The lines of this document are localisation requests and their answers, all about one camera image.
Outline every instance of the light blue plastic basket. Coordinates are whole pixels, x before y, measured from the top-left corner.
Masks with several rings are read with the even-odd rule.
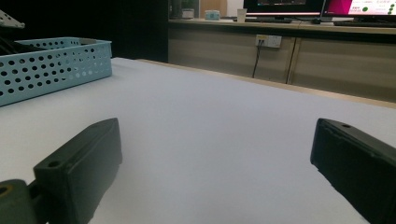
[[[112,74],[110,41],[61,37],[18,42],[46,50],[0,56],[0,106]]]

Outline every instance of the computer monitor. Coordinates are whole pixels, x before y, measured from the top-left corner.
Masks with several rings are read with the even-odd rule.
[[[324,0],[244,0],[250,17],[319,17]]]
[[[323,16],[396,21],[396,0],[327,0]]]

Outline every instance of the dark wall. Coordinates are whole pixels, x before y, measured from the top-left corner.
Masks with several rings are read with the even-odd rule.
[[[2,3],[0,9],[26,23],[25,29],[3,35],[8,38],[81,36],[111,40],[114,57],[167,62],[166,0],[12,0]]]

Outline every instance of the cup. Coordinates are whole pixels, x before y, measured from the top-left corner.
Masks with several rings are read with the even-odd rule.
[[[245,18],[247,17],[247,8],[238,8],[237,9],[237,22],[245,22]]]

